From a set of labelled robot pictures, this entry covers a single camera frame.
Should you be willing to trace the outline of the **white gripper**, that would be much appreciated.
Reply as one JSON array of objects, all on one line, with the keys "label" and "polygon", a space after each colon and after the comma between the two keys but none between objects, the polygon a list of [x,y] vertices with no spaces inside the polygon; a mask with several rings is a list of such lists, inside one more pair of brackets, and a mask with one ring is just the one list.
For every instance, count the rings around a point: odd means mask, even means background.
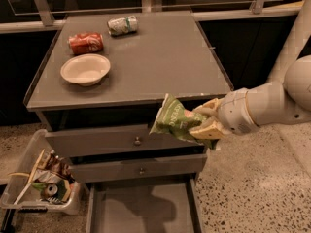
[{"label": "white gripper", "polygon": [[212,140],[221,139],[228,135],[229,131],[236,135],[257,132],[259,127],[251,118],[247,92],[246,88],[238,89],[227,94],[223,100],[214,98],[196,107],[193,110],[195,113],[206,117],[218,117],[219,121],[208,119],[200,126],[190,129],[189,133],[195,139]]}]

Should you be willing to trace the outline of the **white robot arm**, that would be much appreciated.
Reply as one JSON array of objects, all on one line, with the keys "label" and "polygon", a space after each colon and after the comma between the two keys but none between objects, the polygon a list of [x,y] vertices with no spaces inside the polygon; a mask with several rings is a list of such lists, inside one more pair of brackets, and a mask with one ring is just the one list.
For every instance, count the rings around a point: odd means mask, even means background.
[{"label": "white robot arm", "polygon": [[195,111],[209,116],[200,126],[189,130],[196,139],[254,133],[268,124],[308,122],[311,120],[311,56],[295,61],[282,81],[231,91]]}]

